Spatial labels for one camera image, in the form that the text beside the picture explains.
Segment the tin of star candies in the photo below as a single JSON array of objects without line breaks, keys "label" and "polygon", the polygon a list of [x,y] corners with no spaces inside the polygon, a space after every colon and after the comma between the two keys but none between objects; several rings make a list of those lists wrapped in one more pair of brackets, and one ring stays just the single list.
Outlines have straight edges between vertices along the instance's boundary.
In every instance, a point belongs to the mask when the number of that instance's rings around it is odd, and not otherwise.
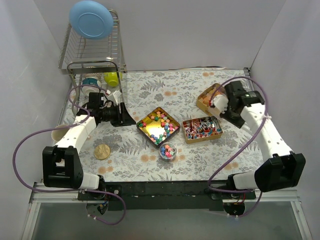
[{"label": "tin of star candies", "polygon": [[162,107],[157,107],[138,121],[136,127],[147,142],[159,149],[179,133],[181,125]]}]

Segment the tin of lollipops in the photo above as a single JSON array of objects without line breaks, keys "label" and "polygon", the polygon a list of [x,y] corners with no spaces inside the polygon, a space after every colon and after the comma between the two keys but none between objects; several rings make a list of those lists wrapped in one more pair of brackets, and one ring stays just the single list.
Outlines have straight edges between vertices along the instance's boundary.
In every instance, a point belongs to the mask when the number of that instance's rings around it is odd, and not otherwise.
[{"label": "tin of lollipops", "polygon": [[185,120],[182,129],[187,144],[219,139],[223,134],[221,124],[214,116]]}]

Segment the clear glass bowl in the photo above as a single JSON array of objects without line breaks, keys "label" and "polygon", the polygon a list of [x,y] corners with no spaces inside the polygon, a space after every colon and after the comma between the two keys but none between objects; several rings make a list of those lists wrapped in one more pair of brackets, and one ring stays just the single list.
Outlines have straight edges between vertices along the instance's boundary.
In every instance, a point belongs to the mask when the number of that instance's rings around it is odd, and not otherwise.
[{"label": "clear glass bowl", "polygon": [[171,142],[163,143],[159,148],[160,158],[166,162],[172,162],[177,156],[177,148]]}]

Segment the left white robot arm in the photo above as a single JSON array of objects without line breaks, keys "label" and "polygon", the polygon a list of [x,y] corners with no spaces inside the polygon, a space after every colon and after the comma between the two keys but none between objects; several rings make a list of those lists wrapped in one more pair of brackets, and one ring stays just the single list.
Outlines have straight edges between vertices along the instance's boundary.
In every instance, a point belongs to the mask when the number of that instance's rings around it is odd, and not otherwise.
[{"label": "left white robot arm", "polygon": [[115,104],[114,100],[104,100],[102,93],[91,92],[88,102],[78,109],[75,126],[69,128],[54,146],[47,146],[42,151],[43,182],[46,187],[87,189],[95,200],[106,196],[101,177],[84,172],[79,157],[86,139],[101,122],[109,122],[113,127],[136,123],[124,102]]}]

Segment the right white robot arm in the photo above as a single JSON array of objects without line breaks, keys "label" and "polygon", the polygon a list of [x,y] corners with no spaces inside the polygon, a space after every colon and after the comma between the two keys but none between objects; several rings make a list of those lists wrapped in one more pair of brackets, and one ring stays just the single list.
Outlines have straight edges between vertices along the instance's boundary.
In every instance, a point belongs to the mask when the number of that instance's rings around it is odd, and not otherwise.
[{"label": "right white robot arm", "polygon": [[219,116],[252,134],[262,153],[263,164],[255,171],[228,176],[226,192],[237,199],[245,190],[263,193],[298,185],[306,159],[283,140],[268,116],[267,98],[259,91],[246,91],[239,77],[224,86],[228,99],[226,111]]}]

